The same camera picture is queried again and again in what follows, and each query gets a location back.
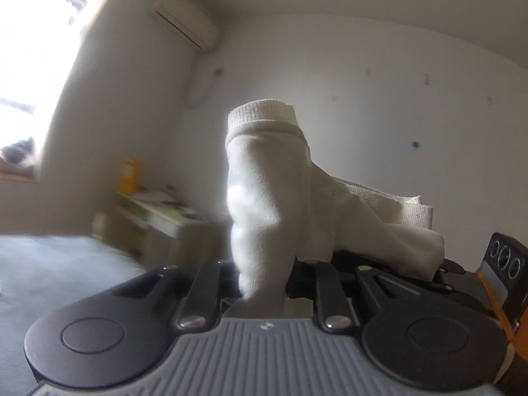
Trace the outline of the white and green desk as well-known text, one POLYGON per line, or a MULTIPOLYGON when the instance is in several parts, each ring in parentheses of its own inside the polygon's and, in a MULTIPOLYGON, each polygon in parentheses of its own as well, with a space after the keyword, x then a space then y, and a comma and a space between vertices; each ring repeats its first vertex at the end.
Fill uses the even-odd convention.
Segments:
POLYGON ((96 213, 92 235, 149 270, 180 266, 193 271, 224 256, 222 225, 161 191, 117 191, 112 207, 96 213))

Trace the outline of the wall air conditioner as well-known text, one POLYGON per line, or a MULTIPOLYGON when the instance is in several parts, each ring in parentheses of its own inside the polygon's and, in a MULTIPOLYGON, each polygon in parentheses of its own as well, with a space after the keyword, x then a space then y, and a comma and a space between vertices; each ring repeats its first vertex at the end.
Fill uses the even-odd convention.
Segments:
POLYGON ((216 48, 221 30, 195 0, 156 0, 153 14, 197 51, 216 48))

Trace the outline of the white bear print sweatshirt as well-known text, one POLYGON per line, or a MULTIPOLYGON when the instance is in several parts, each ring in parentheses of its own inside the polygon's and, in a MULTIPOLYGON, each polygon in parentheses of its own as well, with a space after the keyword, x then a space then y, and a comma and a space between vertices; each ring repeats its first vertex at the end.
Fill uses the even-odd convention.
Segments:
POLYGON ((285 288, 295 261, 330 262, 337 251, 430 281, 444 256, 432 209, 333 177, 312 162, 294 107, 251 101, 229 113, 225 150, 231 251, 241 298, 231 317, 296 316, 285 288))

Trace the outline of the yellow box on desk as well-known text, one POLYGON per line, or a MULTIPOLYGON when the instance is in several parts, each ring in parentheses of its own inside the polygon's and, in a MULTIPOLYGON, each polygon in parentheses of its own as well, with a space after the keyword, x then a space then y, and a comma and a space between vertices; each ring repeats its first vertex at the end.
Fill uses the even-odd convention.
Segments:
POLYGON ((138 189, 141 165, 135 159, 123 159, 118 176, 117 190, 132 195, 138 189))

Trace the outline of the dark clothes on windowsill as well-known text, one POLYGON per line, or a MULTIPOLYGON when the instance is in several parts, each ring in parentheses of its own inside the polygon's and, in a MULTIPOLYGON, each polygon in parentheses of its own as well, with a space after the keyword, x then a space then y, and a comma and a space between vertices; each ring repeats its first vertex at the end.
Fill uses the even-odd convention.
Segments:
POLYGON ((1 147, 2 174, 32 178, 36 165, 37 159, 32 137, 1 147))

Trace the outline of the grey bed sheet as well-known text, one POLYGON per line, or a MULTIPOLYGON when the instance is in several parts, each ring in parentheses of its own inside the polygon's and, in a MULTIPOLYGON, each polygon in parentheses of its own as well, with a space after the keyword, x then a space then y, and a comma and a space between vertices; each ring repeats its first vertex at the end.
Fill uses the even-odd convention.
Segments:
POLYGON ((1 394, 26 395, 36 386, 23 348, 35 321, 144 272, 130 255, 93 238, 3 235, 1 394))

